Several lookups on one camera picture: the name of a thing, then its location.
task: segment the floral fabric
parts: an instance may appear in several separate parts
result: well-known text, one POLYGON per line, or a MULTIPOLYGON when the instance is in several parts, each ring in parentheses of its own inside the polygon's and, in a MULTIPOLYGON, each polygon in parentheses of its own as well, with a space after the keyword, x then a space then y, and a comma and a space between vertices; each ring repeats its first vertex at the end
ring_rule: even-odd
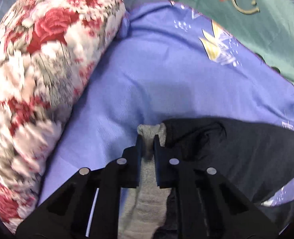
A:
POLYGON ((1 21, 0 218, 12 232, 124 12, 122 0, 19 0, 1 21))

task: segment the green fabric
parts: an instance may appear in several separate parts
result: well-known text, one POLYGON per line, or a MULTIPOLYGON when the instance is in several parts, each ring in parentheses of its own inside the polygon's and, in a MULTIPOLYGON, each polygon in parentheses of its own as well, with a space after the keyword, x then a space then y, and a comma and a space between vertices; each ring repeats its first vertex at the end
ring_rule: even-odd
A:
MULTIPOLYGON (((294 0, 256 0, 259 13, 240 13, 231 0, 173 0, 215 20, 294 84, 294 0)), ((252 0, 236 0, 252 9, 252 0)))

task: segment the pillow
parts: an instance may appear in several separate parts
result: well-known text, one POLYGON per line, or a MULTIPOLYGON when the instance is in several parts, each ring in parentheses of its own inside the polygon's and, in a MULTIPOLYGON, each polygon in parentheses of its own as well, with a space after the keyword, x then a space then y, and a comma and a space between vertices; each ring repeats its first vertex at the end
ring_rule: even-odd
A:
POLYGON ((18 0, 1 21, 0 218, 12 232, 124 12, 122 0, 18 0))

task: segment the white triangle print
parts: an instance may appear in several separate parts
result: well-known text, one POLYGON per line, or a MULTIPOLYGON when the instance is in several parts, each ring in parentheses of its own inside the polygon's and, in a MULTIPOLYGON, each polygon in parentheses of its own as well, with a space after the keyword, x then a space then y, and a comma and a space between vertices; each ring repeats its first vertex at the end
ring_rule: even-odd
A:
POLYGON ((197 19, 198 17, 200 16, 200 14, 199 13, 194 13, 194 10, 192 10, 191 11, 191 17, 192 17, 192 19, 194 20, 194 19, 197 19))

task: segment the black garment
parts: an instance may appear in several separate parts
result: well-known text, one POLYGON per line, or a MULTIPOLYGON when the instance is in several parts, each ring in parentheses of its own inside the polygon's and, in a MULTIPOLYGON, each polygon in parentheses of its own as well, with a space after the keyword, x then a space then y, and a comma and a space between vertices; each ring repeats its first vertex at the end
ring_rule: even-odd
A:
MULTIPOLYGON (((224 118, 171 119, 167 148, 179 148, 184 160, 214 167, 282 230, 294 216, 294 201, 277 207, 261 203, 294 178, 294 131, 265 123, 224 118)), ((166 223, 154 238, 177 238, 173 192, 166 223)))

